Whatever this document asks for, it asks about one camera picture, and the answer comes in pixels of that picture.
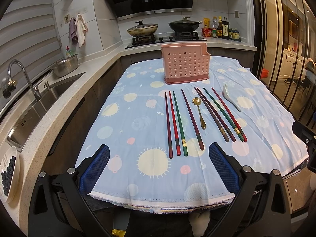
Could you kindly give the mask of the white hanging towel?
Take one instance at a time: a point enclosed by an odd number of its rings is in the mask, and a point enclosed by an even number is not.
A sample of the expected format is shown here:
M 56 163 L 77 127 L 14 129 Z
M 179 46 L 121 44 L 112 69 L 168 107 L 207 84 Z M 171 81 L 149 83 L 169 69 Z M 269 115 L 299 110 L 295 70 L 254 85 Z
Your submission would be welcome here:
M 79 47 L 82 47 L 85 44 L 86 33 L 88 32 L 88 28 L 81 14 L 77 14 L 75 20 L 75 27 Z

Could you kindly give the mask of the maroon chopstick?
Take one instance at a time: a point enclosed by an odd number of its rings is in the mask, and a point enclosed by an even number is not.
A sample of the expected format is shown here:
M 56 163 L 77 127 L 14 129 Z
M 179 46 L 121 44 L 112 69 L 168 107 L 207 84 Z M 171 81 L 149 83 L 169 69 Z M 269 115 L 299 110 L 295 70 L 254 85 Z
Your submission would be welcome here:
M 188 110 L 188 113 L 189 113 L 189 116 L 190 116 L 190 119 L 191 119 L 191 122 L 192 122 L 192 125 L 193 125 L 193 128 L 194 128 L 194 132 L 196 134 L 196 138 L 198 140 L 198 144 L 199 144 L 200 150 L 205 150 L 205 146 L 203 144 L 200 132 L 198 130 L 198 126 L 196 124 L 195 118 L 193 116 L 192 110 L 191 110 L 191 108 L 189 106 L 189 102 L 187 101 L 187 98 L 186 98 L 186 95 L 185 95 L 183 89 L 181 89 L 181 92 L 182 92 L 182 95 L 183 95 L 183 98 L 184 98 L 184 101 L 185 101 L 185 104 L 186 104 L 186 107 L 187 107 L 187 110 Z

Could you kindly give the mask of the beige wok with lid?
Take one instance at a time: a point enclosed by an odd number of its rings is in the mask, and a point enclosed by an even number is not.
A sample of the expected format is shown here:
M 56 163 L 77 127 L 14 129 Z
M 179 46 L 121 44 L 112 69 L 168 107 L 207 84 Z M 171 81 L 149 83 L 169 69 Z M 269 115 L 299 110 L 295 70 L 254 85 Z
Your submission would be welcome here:
M 158 29 L 158 24 L 144 24 L 142 20 L 136 23 L 136 26 L 133 26 L 127 30 L 127 32 L 135 38 L 152 35 Z

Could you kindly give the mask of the pink perforated utensil holder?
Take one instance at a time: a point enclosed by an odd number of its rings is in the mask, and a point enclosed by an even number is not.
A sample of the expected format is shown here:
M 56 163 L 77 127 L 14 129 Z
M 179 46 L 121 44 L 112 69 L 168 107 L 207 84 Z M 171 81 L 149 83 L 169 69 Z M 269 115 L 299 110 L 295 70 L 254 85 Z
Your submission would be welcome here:
M 165 82 L 184 84 L 209 79 L 211 55 L 205 42 L 179 42 L 161 45 Z

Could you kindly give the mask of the teal condiment jar set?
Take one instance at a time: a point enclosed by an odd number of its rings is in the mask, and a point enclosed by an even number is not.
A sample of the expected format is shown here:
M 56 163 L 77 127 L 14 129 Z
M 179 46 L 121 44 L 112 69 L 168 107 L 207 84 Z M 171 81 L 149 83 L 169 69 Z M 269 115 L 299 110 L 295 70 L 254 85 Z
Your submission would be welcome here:
M 230 40 L 233 40 L 233 41 L 238 41 L 238 42 L 241 41 L 239 31 L 236 28 L 229 29 L 229 38 Z

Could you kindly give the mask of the dark red chopstick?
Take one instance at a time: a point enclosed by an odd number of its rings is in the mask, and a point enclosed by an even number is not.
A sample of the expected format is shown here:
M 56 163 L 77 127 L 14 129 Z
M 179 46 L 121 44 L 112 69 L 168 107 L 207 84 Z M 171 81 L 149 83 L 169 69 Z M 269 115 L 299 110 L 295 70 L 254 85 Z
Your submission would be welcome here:
M 166 92 L 165 92 L 165 104 L 166 104 L 166 125 L 167 125 L 167 135 L 168 135 L 168 153 L 169 153 L 169 158 L 173 159 L 170 118 L 169 118 L 168 100 L 167 100 Z

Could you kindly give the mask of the green chopstick gold band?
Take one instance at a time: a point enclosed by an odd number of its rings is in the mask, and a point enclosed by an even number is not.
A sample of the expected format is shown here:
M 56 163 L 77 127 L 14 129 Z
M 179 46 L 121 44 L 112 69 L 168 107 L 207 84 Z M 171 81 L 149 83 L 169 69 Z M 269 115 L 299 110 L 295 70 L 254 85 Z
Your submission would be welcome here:
M 181 134 L 181 143 L 182 143 L 182 147 L 183 147 L 183 153 L 184 153 L 184 156 L 187 157 L 188 156 L 188 152 L 187 152 L 185 134 L 184 134 L 182 120 L 181 120 L 181 114 L 179 113 L 179 108 L 178 108 L 175 92 L 173 91 L 172 94 L 173 94 L 174 101 L 175 101 L 175 107 L 176 107 L 176 112 L 177 112 L 177 119 L 178 119 L 178 124 L 179 124 L 179 130 L 180 130 L 180 134 Z

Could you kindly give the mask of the dark purple chopstick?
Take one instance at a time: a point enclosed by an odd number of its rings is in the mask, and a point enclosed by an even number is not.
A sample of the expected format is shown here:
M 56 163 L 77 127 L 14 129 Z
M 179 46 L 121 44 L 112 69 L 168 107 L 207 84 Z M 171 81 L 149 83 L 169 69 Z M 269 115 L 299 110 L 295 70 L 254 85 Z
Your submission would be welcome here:
M 232 142 L 236 141 L 236 138 L 234 137 L 234 135 L 232 134 L 232 132 L 229 130 L 228 126 L 226 125 L 226 123 L 223 121 L 223 119 L 221 118 L 221 116 L 217 113 L 216 109 L 212 106 L 212 104 L 209 102 L 209 100 L 204 96 L 204 94 L 202 94 L 203 98 L 206 100 L 207 104 L 211 107 L 213 113 L 215 114 L 215 116 L 217 117 L 218 121 L 220 122 L 220 124 L 222 125 L 222 127 L 224 128 L 226 135 L 228 136 L 229 139 L 232 140 Z

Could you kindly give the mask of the bright red chopstick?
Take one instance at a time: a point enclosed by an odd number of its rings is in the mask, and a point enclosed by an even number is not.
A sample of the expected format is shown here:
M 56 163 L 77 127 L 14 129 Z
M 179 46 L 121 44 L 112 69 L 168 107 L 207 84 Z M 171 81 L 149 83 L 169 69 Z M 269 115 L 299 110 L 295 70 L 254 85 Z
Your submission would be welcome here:
M 175 117 L 174 106 L 173 106 L 173 102 L 172 102 L 171 91 L 169 91 L 169 99 L 170 99 L 170 105 L 171 105 L 172 123 L 174 126 L 176 153 L 177 153 L 177 156 L 180 156 L 181 155 L 181 148 L 180 148 L 180 144 L 179 144 L 178 130 L 177 130 L 176 117 Z

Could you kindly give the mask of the gold flower spoon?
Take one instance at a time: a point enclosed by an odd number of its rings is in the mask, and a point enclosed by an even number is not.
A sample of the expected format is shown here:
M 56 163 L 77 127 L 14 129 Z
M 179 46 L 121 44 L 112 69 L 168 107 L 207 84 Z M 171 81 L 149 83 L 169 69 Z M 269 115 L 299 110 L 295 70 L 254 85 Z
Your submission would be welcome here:
M 201 101 L 200 98 L 195 97 L 195 98 L 192 99 L 192 103 L 195 106 L 197 106 L 197 108 L 198 108 L 198 113 L 199 113 L 199 118 L 200 118 L 200 125 L 201 125 L 202 129 L 205 130 L 206 129 L 206 123 L 204 121 L 204 118 L 203 118 L 201 110 L 200 110 L 200 105 L 202 104 L 202 101 Z

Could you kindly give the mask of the purple hanging cloth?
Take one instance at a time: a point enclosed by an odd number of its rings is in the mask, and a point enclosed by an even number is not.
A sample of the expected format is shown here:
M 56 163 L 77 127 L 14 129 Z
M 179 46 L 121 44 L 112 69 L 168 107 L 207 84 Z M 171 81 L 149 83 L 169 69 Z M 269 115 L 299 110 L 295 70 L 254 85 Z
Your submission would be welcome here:
M 69 22 L 69 39 L 73 42 L 77 42 L 77 34 L 76 34 L 76 25 L 75 25 L 75 18 L 71 18 Z

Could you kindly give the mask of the red instant noodle cup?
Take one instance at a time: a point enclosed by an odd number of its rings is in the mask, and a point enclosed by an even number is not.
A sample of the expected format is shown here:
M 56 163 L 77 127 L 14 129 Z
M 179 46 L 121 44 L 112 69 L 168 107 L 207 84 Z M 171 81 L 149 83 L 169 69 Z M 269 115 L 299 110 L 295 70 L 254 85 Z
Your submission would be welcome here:
M 210 38 L 213 36 L 213 30 L 211 28 L 202 28 L 202 36 Z

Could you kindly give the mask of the dark brown chopstick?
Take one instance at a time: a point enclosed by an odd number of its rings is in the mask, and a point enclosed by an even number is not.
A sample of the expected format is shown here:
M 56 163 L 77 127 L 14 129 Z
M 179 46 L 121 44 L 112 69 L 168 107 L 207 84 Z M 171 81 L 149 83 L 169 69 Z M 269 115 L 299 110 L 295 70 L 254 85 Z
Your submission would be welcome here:
M 201 91 L 199 91 L 197 88 L 195 88 L 196 92 L 198 93 L 199 97 L 201 98 L 201 100 L 203 101 L 203 103 L 205 104 L 207 110 L 209 111 L 209 113 L 211 114 L 215 124 L 217 125 L 219 131 L 221 132 L 223 138 L 225 139 L 226 142 L 229 142 L 229 138 L 226 135 L 226 132 L 224 130 L 224 128 L 222 127 L 222 125 L 220 124 L 220 122 L 218 121 L 217 117 L 215 116 L 215 114 L 213 113 L 211 107 L 207 104 L 206 100 L 203 98 Z

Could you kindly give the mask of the green dish soap bottle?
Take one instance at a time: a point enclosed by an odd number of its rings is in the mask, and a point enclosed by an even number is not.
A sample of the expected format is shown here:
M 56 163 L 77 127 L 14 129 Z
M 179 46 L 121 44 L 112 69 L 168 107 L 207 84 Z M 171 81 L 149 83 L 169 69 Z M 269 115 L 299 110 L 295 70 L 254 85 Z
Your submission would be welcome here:
M 71 57 L 74 55 L 74 52 L 70 49 L 69 46 L 66 47 L 66 56 Z

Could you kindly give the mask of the brown sauce bottle yellow cap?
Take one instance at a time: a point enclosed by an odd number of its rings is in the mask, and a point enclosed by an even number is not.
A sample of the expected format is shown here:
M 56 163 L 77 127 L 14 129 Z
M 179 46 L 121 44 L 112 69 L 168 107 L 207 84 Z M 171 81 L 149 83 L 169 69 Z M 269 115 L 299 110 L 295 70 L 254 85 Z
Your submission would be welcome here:
M 222 17 L 218 17 L 218 27 L 217 27 L 217 37 L 222 38 L 223 36 L 223 27 L 222 27 Z

